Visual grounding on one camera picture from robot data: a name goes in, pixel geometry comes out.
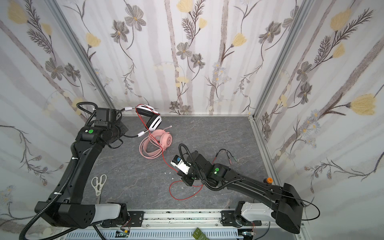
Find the white black headset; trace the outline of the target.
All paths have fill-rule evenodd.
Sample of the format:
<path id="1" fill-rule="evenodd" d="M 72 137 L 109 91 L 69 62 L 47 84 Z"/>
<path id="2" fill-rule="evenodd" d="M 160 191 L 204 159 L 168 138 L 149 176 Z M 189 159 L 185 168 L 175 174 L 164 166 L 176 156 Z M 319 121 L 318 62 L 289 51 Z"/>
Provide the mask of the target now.
<path id="1" fill-rule="evenodd" d="M 160 126 L 162 122 L 162 117 L 161 117 L 161 114 L 155 110 L 155 108 L 149 105 L 139 104 L 135 108 L 125 107 L 124 109 L 122 109 L 122 111 L 127 112 L 133 109 L 135 109 L 135 112 L 137 113 L 138 117 L 140 118 L 140 120 L 142 121 L 146 129 L 134 136 L 129 136 L 127 134 L 124 134 L 124 137 L 139 138 L 147 132 L 155 131 Z"/>

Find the pink headset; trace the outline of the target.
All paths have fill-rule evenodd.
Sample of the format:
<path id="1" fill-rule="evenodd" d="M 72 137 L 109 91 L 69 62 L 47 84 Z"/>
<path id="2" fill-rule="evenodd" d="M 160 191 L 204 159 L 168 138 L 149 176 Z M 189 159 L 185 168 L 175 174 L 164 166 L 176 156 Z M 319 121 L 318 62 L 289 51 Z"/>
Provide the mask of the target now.
<path id="1" fill-rule="evenodd" d="M 164 151 L 172 145 L 173 137 L 168 132 L 168 129 L 172 126 L 169 126 L 165 129 L 155 130 L 150 133 L 139 145 L 140 154 L 149 160 L 156 159 L 160 157 Z M 157 149 L 154 151 L 148 151 L 148 147 L 152 145 Z"/>

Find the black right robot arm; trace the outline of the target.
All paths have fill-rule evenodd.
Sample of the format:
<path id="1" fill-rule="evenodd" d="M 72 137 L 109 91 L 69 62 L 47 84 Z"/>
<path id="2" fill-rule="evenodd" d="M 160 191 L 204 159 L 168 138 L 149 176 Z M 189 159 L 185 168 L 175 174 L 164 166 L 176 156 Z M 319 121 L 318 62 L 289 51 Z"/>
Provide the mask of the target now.
<path id="1" fill-rule="evenodd" d="M 182 182 L 191 187 L 196 180 L 211 191 L 232 190 L 246 195 L 261 204 L 240 201 L 235 210 L 235 226 L 246 226 L 254 221 L 275 222 L 283 230 L 299 234 L 304 221 L 306 200 L 302 199 L 290 184 L 273 185 L 272 180 L 262 182 L 239 174 L 223 164 L 213 164 L 197 151 L 191 153 L 184 144 L 179 144 L 179 154 L 171 161 L 178 169 Z"/>

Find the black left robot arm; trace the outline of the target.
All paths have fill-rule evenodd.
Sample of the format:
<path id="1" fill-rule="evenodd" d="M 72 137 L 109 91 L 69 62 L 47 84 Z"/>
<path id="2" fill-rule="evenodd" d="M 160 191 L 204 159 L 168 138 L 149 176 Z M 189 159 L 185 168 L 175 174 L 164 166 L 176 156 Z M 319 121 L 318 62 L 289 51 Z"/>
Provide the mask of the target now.
<path id="1" fill-rule="evenodd" d="M 48 200 L 37 203 L 36 215 L 21 231 L 21 240 L 26 239 L 28 230 L 40 218 L 54 227 L 66 228 L 50 236 L 51 240 L 104 221 L 123 224 L 128 220 L 126 204 L 82 204 L 84 189 L 98 156 L 105 146 L 110 147 L 128 130 L 121 122 L 120 110 L 91 105 L 94 111 L 71 144 L 72 157 L 63 177 Z"/>

